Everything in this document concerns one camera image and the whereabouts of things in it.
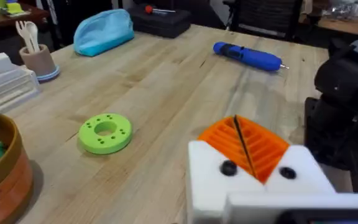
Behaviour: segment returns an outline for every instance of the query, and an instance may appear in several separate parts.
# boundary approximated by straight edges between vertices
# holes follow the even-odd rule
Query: table surface
[[[307,23],[306,16],[301,15],[299,21],[301,23]],[[318,22],[318,26],[325,29],[347,32],[350,34],[358,34],[358,17],[348,21],[322,17],[321,20]]]
[[[43,18],[49,16],[49,12],[46,10],[39,9],[34,6],[30,6],[24,3],[20,3],[22,9],[25,11],[31,11],[31,14],[17,16],[17,17],[8,17],[0,14],[0,28],[7,26],[14,26],[16,21],[32,21],[40,22]]]
[[[277,73],[215,55],[225,41],[271,52]],[[290,143],[303,142],[303,103],[325,49],[192,25],[176,39],[136,33],[97,57],[68,46],[42,93],[8,112],[33,161],[35,203],[20,223],[185,223],[187,144],[240,114]],[[91,116],[119,113],[133,125],[123,150],[95,156],[77,146]]]

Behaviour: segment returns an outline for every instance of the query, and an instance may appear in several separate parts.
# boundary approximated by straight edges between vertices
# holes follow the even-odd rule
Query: red knob
[[[153,7],[152,6],[146,6],[145,11],[146,11],[146,13],[151,14],[151,13],[153,13]]]

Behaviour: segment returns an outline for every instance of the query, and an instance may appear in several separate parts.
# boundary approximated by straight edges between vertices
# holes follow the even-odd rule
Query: black screw
[[[296,172],[292,168],[289,167],[281,167],[280,168],[280,174],[290,180],[293,180],[296,178]]]
[[[233,176],[237,173],[237,165],[230,160],[226,160],[221,165],[221,173],[226,176]]]

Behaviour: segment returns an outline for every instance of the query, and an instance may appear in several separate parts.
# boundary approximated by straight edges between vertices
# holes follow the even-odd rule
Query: blue handheld device
[[[225,42],[215,43],[214,52],[218,55],[224,55],[266,71],[276,71],[280,69],[280,67],[288,68],[285,65],[282,65],[281,59],[275,55]]]

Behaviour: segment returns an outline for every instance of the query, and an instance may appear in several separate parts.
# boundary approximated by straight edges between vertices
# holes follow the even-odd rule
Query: green 3d printed ring
[[[132,125],[119,114],[99,114],[85,121],[78,133],[81,146],[94,154],[120,151],[132,139]]]

